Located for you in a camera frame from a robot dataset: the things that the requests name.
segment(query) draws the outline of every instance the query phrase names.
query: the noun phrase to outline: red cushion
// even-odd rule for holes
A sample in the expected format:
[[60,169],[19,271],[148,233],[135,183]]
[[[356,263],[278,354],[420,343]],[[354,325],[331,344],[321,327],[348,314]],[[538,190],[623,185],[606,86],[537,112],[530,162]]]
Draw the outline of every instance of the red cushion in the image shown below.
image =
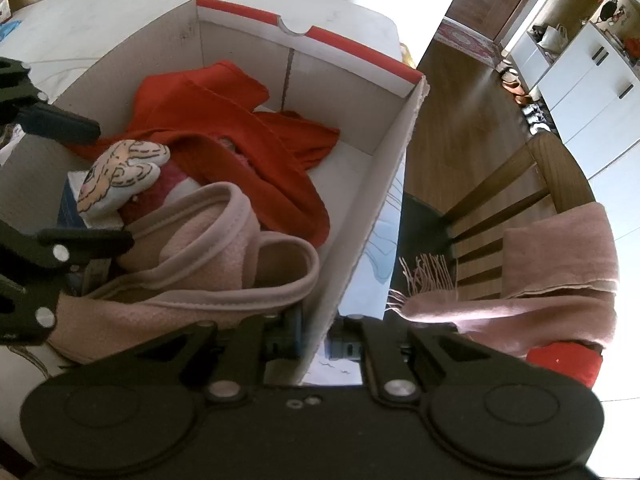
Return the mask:
[[600,354],[578,343],[551,343],[533,348],[527,361],[572,377],[589,388],[593,388],[602,366]]

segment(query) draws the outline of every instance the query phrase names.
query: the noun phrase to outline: red cloth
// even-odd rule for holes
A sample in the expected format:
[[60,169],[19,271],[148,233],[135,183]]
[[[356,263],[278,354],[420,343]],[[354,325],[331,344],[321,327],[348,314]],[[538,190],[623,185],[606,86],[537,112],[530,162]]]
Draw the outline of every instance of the red cloth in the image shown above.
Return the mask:
[[640,39],[625,38],[625,48],[633,57],[640,57]]
[[[265,227],[318,247],[329,235],[329,215],[305,170],[328,155],[340,131],[291,113],[252,113],[268,97],[263,85],[229,61],[149,76],[136,93],[124,134],[68,147],[95,160],[122,139],[165,144],[198,183],[233,182]],[[255,171],[217,141],[225,137]]]
[[572,377],[589,388],[593,388],[602,366],[600,354],[578,343],[551,343],[532,348],[527,361]]

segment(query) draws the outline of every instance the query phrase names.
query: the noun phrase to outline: cardboard box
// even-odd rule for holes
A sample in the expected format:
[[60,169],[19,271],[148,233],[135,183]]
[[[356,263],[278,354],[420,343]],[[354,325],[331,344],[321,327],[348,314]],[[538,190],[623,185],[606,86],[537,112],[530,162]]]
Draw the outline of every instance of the cardboard box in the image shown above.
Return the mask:
[[[305,300],[305,354],[271,370],[299,381],[327,329],[372,231],[411,137],[428,86],[401,62],[322,28],[288,30],[279,16],[219,0],[191,0],[137,31],[80,76],[55,105],[124,131],[133,97],[152,74],[222,59],[270,92],[266,106],[340,128],[340,140],[309,175],[331,219],[319,249],[318,285]],[[23,232],[55,225],[67,171],[86,164],[63,146],[26,136],[0,170],[0,219]]]

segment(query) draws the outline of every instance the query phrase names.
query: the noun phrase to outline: cartoon print fabric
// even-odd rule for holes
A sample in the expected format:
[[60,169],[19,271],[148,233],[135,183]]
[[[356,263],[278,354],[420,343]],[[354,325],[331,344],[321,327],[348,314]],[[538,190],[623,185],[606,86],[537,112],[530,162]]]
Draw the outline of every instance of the cartoon print fabric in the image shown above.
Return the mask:
[[169,157],[169,148],[156,142],[120,140],[112,144],[94,162],[82,184],[80,216],[95,219],[117,211],[158,180],[160,166]]

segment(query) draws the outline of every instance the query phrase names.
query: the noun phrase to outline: chair backrest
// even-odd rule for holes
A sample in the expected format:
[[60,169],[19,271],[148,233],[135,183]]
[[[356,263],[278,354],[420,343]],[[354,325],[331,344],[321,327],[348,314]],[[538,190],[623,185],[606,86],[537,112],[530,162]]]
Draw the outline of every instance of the chair backrest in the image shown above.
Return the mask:
[[[473,191],[460,200],[444,215],[450,226],[466,218],[489,199],[496,196],[527,170],[536,166],[545,185],[543,189],[518,200],[501,211],[468,227],[452,238],[452,243],[469,240],[480,233],[492,229],[519,213],[551,196],[557,213],[561,213],[589,202],[595,202],[593,191],[574,157],[554,134],[540,132],[531,137],[508,160],[482,181]],[[484,258],[502,250],[502,238],[461,254],[458,263],[464,264]],[[502,276],[502,266],[491,267],[458,280],[458,286],[496,280]],[[489,294],[480,299],[493,299],[499,293]]]

